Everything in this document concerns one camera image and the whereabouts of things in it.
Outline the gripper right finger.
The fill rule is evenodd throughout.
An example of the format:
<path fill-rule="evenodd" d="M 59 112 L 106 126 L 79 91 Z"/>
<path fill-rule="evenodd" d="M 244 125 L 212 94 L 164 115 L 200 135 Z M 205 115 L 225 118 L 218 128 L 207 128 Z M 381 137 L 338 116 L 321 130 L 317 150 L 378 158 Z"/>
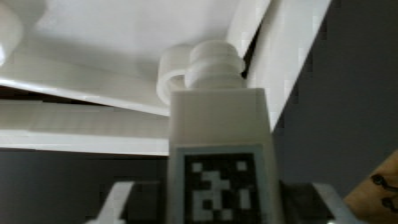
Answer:
<path fill-rule="evenodd" d="M 322 200 L 326 202 L 333 217 L 328 220 L 328 224 L 367 224 L 356 217 L 344 198 L 337 192 L 335 187 L 330 184 L 314 184 Z"/>

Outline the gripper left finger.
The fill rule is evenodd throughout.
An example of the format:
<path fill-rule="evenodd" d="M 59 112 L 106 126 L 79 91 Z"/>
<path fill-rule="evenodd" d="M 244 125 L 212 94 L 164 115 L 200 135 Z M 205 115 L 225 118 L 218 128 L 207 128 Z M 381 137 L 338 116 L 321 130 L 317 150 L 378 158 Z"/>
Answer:
<path fill-rule="evenodd" d="M 134 186 L 134 181 L 115 183 L 99 216 L 86 224 L 127 224 L 122 215 Z"/>

